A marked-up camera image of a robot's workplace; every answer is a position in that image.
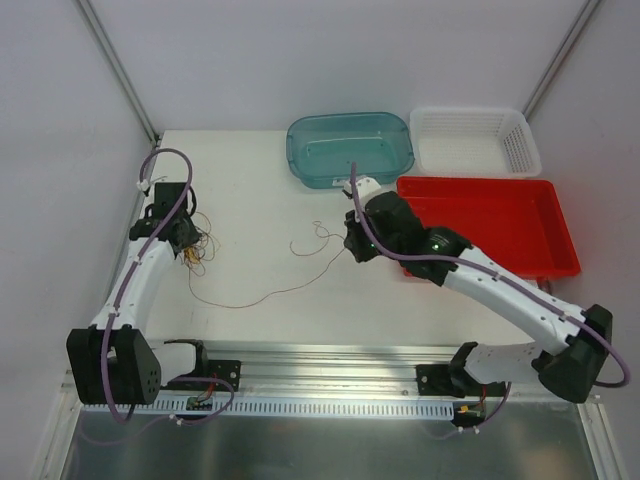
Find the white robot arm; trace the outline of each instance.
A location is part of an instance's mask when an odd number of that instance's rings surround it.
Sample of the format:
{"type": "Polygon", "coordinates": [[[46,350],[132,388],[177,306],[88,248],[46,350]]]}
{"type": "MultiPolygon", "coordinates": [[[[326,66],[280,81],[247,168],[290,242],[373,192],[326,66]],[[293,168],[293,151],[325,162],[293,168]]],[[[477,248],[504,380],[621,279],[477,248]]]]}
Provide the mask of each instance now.
{"type": "Polygon", "coordinates": [[[358,179],[356,190],[349,184],[345,187],[345,194],[355,197],[356,209],[346,215],[344,242],[356,261],[379,254],[397,257],[412,275],[477,300],[535,340],[505,346],[465,343],[448,368],[439,370],[440,378],[428,379],[441,391],[445,385],[442,393],[464,396],[477,391],[478,385],[493,382],[540,382],[571,402],[587,399],[608,355],[587,332],[595,331],[610,343],[608,310],[594,305],[585,311],[552,297],[498,265],[456,232],[424,228],[404,199],[383,191],[374,179],[358,179]],[[365,218],[360,218],[359,211],[365,218]]]}

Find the black bracket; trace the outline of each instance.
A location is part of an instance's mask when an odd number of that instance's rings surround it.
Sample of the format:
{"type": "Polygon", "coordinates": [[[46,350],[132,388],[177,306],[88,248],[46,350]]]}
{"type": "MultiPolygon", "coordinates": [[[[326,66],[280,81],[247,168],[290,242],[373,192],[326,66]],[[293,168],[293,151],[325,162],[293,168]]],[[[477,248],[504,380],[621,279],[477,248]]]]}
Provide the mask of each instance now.
{"type": "MultiPolygon", "coordinates": [[[[467,382],[464,389],[455,386],[451,381],[449,365],[444,363],[432,365],[416,365],[416,382],[418,394],[421,397],[441,397],[443,395],[457,398],[466,396],[481,397],[483,385],[476,382],[467,382]]],[[[489,383],[484,385],[487,397],[503,397],[507,389],[504,382],[489,383]]]]}
{"type": "MultiPolygon", "coordinates": [[[[204,366],[204,377],[214,377],[224,380],[231,385],[234,392],[240,388],[240,376],[242,362],[239,360],[208,360],[204,366]]],[[[209,388],[208,382],[169,382],[163,390],[174,391],[205,391],[209,388]]],[[[216,392],[224,392],[223,386],[216,386],[216,392]]]]}

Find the ventilation slots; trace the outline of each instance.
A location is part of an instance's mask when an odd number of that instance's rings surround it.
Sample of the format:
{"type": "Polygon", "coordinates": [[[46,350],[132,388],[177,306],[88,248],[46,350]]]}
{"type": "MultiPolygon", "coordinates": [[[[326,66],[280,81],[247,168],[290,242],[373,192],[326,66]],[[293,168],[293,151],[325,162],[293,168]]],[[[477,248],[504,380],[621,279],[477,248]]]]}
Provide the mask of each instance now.
{"type": "MultiPolygon", "coordinates": [[[[226,402],[225,396],[211,402],[213,410],[218,410],[226,402]]],[[[106,412],[106,405],[85,406],[90,412],[106,412]]],[[[118,410],[126,412],[127,405],[118,405],[118,410]]],[[[137,407],[138,413],[202,415],[202,411],[187,410],[186,397],[164,396],[152,405],[137,407]]],[[[451,402],[428,400],[332,400],[332,399],[281,399],[281,398],[237,398],[223,415],[271,416],[271,417],[331,417],[331,418],[396,418],[413,420],[451,420],[451,402]]]]}
{"type": "Polygon", "coordinates": [[[525,148],[526,140],[522,127],[518,125],[504,139],[504,148],[509,159],[509,166],[512,173],[528,172],[531,169],[533,160],[529,150],[525,148]]]}

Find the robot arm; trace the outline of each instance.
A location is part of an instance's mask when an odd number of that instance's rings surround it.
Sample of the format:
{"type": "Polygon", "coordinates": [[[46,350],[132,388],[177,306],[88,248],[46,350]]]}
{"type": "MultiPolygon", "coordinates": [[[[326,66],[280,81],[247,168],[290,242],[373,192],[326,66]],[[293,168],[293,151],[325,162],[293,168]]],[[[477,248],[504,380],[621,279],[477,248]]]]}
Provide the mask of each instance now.
{"type": "Polygon", "coordinates": [[[116,404],[151,404],[161,386],[175,377],[195,372],[206,364],[200,342],[175,341],[152,349],[144,338],[149,312],[160,280],[182,250],[200,239],[187,212],[186,200],[157,238],[141,253],[143,245],[176,204],[184,183],[156,183],[154,203],[129,231],[129,248],[122,272],[104,307],[89,328],[73,329],[67,352],[78,396],[84,404],[106,403],[100,369],[100,353],[109,316],[116,315],[109,336],[107,356],[111,392],[116,404]],[[138,263],[135,275],[126,277],[138,263]],[[116,303],[118,287],[128,287],[116,303]]]}
{"type": "MultiPolygon", "coordinates": [[[[345,193],[352,196],[349,187],[345,193]]],[[[566,317],[578,319],[610,341],[612,315],[608,310],[594,305],[584,311],[563,302],[496,264],[456,232],[445,227],[424,228],[404,199],[395,192],[384,192],[373,179],[359,179],[357,189],[368,224],[386,248],[405,255],[441,255],[460,260],[400,261],[412,275],[477,300],[535,340],[506,346],[465,343],[446,371],[449,378],[435,379],[439,385],[449,385],[445,393],[464,396],[478,383],[539,381],[568,401],[582,403],[587,399],[608,352],[566,317]],[[468,266],[471,263],[481,268],[468,266]],[[558,315],[545,307],[545,302],[534,299],[542,299],[564,314],[558,315]]],[[[347,213],[345,225],[344,245],[356,261],[368,261],[379,254],[356,211],[347,213]]]]}

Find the red plastic tray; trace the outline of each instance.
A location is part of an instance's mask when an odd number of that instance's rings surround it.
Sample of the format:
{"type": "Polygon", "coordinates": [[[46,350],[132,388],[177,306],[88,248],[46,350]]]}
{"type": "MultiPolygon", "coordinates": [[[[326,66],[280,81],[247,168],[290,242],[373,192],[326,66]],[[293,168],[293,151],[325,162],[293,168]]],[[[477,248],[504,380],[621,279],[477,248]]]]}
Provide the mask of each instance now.
{"type": "Polygon", "coordinates": [[[544,180],[400,177],[424,226],[446,226],[516,275],[553,280],[580,263],[553,185],[544,180]]]}

